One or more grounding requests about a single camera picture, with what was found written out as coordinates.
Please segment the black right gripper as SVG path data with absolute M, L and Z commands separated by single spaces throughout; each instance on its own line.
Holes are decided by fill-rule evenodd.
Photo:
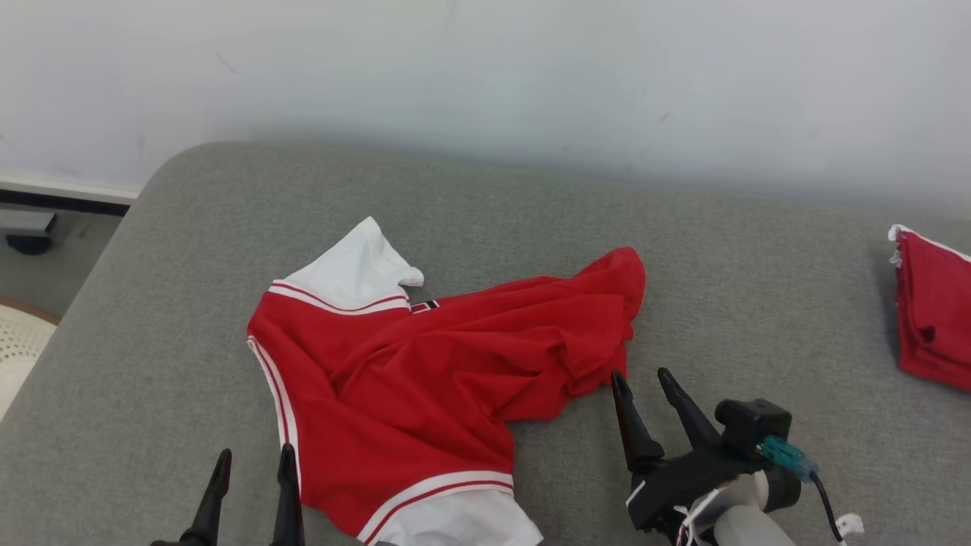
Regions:
M 689 506 L 739 475 L 760 470 L 762 463 L 716 447 L 721 445 L 721 435 L 671 371 L 658 369 L 658 380 L 693 449 L 677 459 L 663 460 L 665 449 L 649 435 L 620 371 L 611 373 L 611 394 L 625 463 L 632 474 L 627 512 L 633 527 L 642 532 L 673 533 L 677 526 L 674 506 Z

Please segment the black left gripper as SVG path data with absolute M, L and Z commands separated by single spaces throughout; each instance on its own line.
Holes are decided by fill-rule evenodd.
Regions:
M 150 546 L 216 546 L 221 525 L 222 501 L 228 493 L 231 479 L 232 453 L 223 449 L 219 454 L 212 476 L 204 491 L 190 528 L 185 531 L 185 541 L 150 542 Z M 278 461 L 278 508 L 272 546 L 305 546 L 302 502 L 298 478 L 299 466 L 291 444 L 282 445 Z

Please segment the red white striped jersey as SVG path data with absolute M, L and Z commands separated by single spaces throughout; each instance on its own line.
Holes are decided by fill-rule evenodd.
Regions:
M 422 271 L 365 218 L 247 325 L 303 504 L 365 546 L 538 546 L 507 425 L 627 369 L 646 289 L 628 246 L 569 278 L 410 301 Z

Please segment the red shorts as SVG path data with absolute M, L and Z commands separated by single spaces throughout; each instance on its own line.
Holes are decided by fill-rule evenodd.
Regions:
M 971 393 L 971 256 L 891 225 L 899 366 Z

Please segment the round beige perforated mat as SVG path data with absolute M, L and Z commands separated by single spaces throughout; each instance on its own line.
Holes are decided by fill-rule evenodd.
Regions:
M 24 302 L 0 297 L 0 421 L 60 321 Z

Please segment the grey floor device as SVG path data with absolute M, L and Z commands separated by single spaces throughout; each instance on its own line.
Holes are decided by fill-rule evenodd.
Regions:
M 41 256 L 52 248 L 58 214 L 0 207 L 0 242 L 25 256 Z

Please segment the white baseboard rail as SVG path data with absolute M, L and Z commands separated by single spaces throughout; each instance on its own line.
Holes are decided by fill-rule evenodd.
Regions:
M 0 173 L 0 190 L 18 191 L 34 196 L 50 196 L 112 205 L 131 206 L 141 190 L 88 184 L 72 177 L 11 175 Z

